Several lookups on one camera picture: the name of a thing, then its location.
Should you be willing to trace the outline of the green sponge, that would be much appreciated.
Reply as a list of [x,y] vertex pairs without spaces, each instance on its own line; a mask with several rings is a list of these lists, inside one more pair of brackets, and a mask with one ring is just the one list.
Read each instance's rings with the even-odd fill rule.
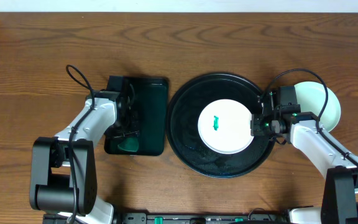
[[139,150],[139,140],[137,137],[128,137],[117,145],[117,148],[125,152],[137,152]]

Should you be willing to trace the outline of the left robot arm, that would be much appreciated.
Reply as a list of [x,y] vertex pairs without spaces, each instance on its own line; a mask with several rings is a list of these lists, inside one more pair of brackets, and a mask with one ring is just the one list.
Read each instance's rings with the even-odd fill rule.
[[94,148],[109,128],[130,123],[135,92],[92,91],[79,115],[32,147],[29,203],[61,223],[112,223],[114,207],[97,195]]

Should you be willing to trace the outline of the mint green plate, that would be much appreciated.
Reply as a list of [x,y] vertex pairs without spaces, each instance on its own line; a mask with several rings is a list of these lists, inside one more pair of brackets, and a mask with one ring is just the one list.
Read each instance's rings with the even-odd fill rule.
[[322,120],[324,127],[331,132],[341,119],[341,104],[335,93],[328,88],[328,103],[323,113]]
[[323,85],[317,82],[301,82],[295,85],[295,91],[301,111],[319,115],[326,99]]

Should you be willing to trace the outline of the white pink plate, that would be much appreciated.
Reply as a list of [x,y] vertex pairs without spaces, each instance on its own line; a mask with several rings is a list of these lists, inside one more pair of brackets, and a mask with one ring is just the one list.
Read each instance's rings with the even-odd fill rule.
[[235,154],[247,148],[251,135],[252,114],[240,102],[222,99],[208,104],[198,118],[198,133],[211,150]]

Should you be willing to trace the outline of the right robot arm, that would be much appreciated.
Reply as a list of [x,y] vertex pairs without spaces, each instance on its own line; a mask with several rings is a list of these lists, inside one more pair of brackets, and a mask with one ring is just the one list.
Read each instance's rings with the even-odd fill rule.
[[358,223],[358,156],[336,140],[309,113],[254,114],[252,136],[283,137],[300,150],[325,179],[320,207],[294,208],[292,223]]

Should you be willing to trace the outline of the mint green plate front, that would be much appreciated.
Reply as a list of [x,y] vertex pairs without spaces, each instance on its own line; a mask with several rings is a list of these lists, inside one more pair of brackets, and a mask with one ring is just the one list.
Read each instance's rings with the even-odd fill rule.
[[317,82],[301,82],[295,85],[295,91],[301,111],[319,115],[326,99],[323,85]]

